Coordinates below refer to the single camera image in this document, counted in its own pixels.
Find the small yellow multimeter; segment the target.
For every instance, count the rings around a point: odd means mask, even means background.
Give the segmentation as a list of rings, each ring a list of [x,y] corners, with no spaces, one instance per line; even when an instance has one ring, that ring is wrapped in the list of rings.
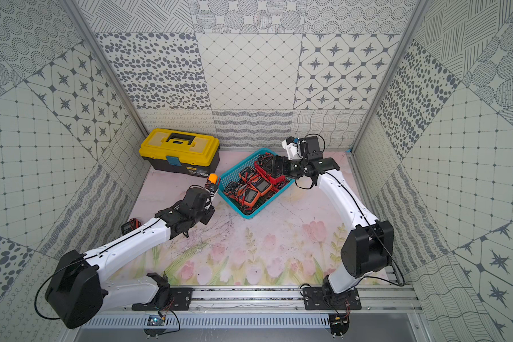
[[[212,173],[209,175],[207,182],[205,184],[205,189],[208,190],[208,192],[215,194],[219,189],[219,183],[220,179],[219,176]]]

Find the red multimeter with grey screen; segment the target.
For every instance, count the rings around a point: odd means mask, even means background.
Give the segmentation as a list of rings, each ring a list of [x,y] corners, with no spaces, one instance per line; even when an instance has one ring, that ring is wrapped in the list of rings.
[[[289,185],[290,180],[279,172],[278,168],[273,168],[271,163],[263,165],[260,161],[254,163],[256,171],[268,182],[275,190],[280,190]]]

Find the orange multimeter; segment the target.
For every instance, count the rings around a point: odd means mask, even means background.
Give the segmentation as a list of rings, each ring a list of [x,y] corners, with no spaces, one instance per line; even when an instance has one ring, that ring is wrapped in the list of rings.
[[[234,197],[242,212],[253,210],[259,198],[259,192],[251,188],[241,190]]]
[[[259,193],[260,197],[267,195],[273,188],[272,184],[260,175],[255,175],[248,181],[248,184]]]

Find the small black multimeter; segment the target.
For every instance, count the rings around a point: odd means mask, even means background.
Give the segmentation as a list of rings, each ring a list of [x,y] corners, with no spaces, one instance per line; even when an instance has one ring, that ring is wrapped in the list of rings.
[[[285,165],[289,162],[289,158],[279,155],[265,154],[260,160],[260,167],[268,174],[277,178],[284,174]]]

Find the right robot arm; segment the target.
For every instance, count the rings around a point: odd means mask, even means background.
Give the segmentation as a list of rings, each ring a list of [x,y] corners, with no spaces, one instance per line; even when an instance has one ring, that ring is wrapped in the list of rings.
[[[282,173],[295,180],[310,178],[311,187],[327,196],[348,230],[341,248],[341,266],[323,281],[325,294],[339,295],[355,288],[370,273],[392,265],[394,229],[353,193],[335,159],[323,156],[320,139],[320,135],[311,134],[284,140],[282,148],[287,156]]]

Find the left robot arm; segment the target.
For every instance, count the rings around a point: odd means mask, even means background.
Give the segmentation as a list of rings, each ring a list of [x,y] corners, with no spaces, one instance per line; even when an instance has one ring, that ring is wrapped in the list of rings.
[[[178,236],[188,237],[198,223],[206,225],[215,213],[212,201],[217,190],[211,182],[192,185],[182,200],[158,211],[132,232],[88,252],[72,250],[62,256],[45,282],[44,294],[58,320],[74,329],[100,312],[121,306],[158,312],[172,308],[175,299],[166,276],[149,272],[124,283],[113,283],[110,278],[148,250]]]

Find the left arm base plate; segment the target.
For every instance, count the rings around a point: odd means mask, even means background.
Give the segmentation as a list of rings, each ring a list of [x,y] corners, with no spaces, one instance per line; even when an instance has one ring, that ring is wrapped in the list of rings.
[[[188,311],[192,301],[194,289],[187,287],[159,288],[153,299],[156,309],[172,309],[176,311]]]

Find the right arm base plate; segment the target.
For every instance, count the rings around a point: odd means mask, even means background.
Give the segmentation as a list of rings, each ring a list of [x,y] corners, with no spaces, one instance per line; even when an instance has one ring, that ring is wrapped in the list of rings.
[[[307,311],[319,310],[361,310],[361,298],[356,288],[341,294],[325,292],[321,287],[308,286],[303,284],[299,293],[304,301]]]

